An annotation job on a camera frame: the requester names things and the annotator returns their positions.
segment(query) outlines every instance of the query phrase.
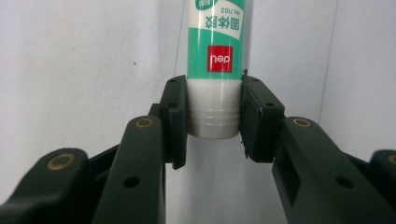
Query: white background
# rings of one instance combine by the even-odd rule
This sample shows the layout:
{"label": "white background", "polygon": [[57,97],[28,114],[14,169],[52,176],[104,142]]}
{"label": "white background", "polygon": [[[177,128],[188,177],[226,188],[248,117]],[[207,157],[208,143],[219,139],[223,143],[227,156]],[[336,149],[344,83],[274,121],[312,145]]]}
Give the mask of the white background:
{"label": "white background", "polygon": [[[158,103],[187,67],[187,1],[0,2],[0,203],[48,152],[89,156]],[[368,161],[396,149],[396,2],[247,0],[245,67],[287,116]],[[189,137],[167,167],[167,223],[286,223],[271,164],[240,137]]]}

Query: glue stick label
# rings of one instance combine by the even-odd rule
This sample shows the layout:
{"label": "glue stick label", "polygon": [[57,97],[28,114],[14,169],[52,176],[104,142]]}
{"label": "glue stick label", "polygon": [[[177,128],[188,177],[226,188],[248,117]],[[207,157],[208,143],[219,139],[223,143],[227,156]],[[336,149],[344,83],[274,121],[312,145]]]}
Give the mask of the glue stick label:
{"label": "glue stick label", "polygon": [[242,78],[245,0],[191,0],[187,78]]}

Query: black plastic part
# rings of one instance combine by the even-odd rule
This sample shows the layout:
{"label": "black plastic part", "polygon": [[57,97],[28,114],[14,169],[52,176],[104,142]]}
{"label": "black plastic part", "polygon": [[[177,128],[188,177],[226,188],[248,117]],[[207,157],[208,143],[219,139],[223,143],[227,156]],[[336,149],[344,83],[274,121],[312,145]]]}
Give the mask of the black plastic part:
{"label": "black plastic part", "polygon": [[[53,160],[49,167],[49,162],[60,155],[67,157]],[[0,223],[80,223],[78,210],[84,203],[81,198],[91,181],[84,151],[55,150],[35,164],[0,207]]]}
{"label": "black plastic part", "polygon": [[118,148],[119,145],[116,145],[89,159],[92,182],[89,191],[81,197],[82,203],[77,212],[78,221],[73,223],[91,223]]}
{"label": "black plastic part", "polygon": [[285,119],[280,140],[273,173],[289,223],[396,223],[392,207],[314,121]]}
{"label": "black plastic part", "polygon": [[356,157],[353,157],[349,154],[344,153],[344,155],[358,168],[358,170],[366,177],[369,178],[370,176],[368,175],[370,173],[369,171],[369,166],[367,161],[362,161],[361,159],[358,159]]}
{"label": "black plastic part", "polygon": [[164,223],[163,127],[152,116],[126,127],[92,223]]}
{"label": "black plastic part", "polygon": [[368,165],[369,179],[396,210],[396,151],[378,150]]}
{"label": "black plastic part", "polygon": [[284,118],[285,106],[255,77],[242,83],[240,133],[245,154],[255,162],[272,162],[272,148]]}
{"label": "black plastic part", "polygon": [[150,115],[156,115],[163,122],[165,161],[173,163],[176,170],[186,164],[186,78],[174,77],[166,82],[160,105],[153,105]]}

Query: screw hole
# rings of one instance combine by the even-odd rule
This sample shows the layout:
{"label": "screw hole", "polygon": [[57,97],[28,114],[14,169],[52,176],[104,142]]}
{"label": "screw hole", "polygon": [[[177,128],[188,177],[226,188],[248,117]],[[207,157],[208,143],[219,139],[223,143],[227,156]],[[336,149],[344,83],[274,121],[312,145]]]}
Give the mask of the screw hole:
{"label": "screw hole", "polygon": [[338,176],[337,178],[335,178],[335,181],[337,181],[337,183],[344,188],[347,188],[347,189],[353,188],[353,182],[346,177]]}
{"label": "screw hole", "polygon": [[294,119],[293,123],[303,128],[311,127],[311,123],[306,119]]}
{"label": "screw hole", "polygon": [[124,186],[127,189],[132,189],[140,184],[140,178],[138,176],[129,176],[124,181]]}
{"label": "screw hole", "polygon": [[389,161],[390,163],[392,163],[393,165],[396,165],[396,155],[390,155],[390,156],[388,157],[388,161]]}
{"label": "screw hole", "polygon": [[169,104],[168,107],[169,108],[177,108],[177,104]]}
{"label": "screw hole", "polygon": [[139,128],[148,128],[154,123],[154,120],[152,119],[140,119],[136,122],[136,126]]}
{"label": "screw hole", "polygon": [[76,159],[75,155],[71,153],[64,153],[52,158],[47,163],[47,168],[53,171],[62,170],[68,167],[69,165],[71,165],[75,159]]}

